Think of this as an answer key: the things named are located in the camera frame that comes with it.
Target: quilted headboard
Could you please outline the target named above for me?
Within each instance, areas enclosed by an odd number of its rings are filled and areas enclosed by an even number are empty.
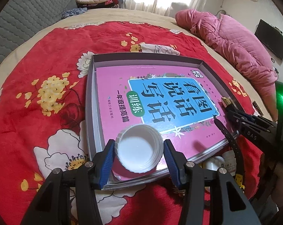
[[[0,12],[0,64],[14,49],[76,8],[75,0],[9,0]]]

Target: beige bed sheet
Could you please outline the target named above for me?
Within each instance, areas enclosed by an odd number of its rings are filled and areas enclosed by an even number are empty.
[[[54,25],[39,31],[30,40],[16,48],[0,65],[0,92],[1,87],[6,80],[7,76],[12,72],[18,62],[27,54],[27,52],[46,34],[52,31],[54,28],[62,28],[71,25],[80,25],[84,23],[95,23],[104,21],[133,21],[133,22],[146,22],[151,25],[157,25],[168,29],[176,29],[182,31],[184,34],[193,36],[189,31],[180,28],[175,19],[171,17],[165,17],[153,13],[127,10],[127,9],[93,9],[89,10],[84,14],[73,16],[67,19],[63,19]],[[264,117],[271,119],[270,114],[266,110],[260,96],[252,87],[252,85],[237,71],[234,67],[229,64],[226,59],[217,54],[213,49],[208,47],[203,41],[201,43],[207,49],[209,54],[213,56],[228,72],[232,75],[244,88],[246,93],[250,96],[250,99],[256,101],[261,108]]]

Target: pink book cover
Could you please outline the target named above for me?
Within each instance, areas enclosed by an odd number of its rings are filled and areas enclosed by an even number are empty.
[[[213,115],[225,125],[221,95],[197,68],[177,66],[113,66],[96,71],[104,141],[136,124],[156,128],[187,159],[224,139]],[[116,158],[114,176],[130,180],[167,168],[162,156],[157,167],[138,174],[126,170]]]

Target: blue patterned cloth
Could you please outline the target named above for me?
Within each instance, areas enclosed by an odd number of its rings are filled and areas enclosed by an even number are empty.
[[[87,8],[74,8],[72,10],[67,10],[62,14],[62,19],[71,17],[71,16],[75,16],[75,15],[79,15],[82,13],[87,12]]]

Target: white wall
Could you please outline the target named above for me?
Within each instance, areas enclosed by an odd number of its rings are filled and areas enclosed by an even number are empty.
[[[206,4],[205,8],[214,15],[220,9],[224,9],[227,14],[253,33],[260,19],[272,26],[276,26],[283,32],[283,16],[271,0],[258,0],[258,2],[251,0],[224,0],[223,8],[220,8],[221,2],[222,0],[209,0],[209,4]],[[283,61],[280,61],[271,52],[269,53],[276,61],[274,67],[279,71],[279,81],[283,82]]]

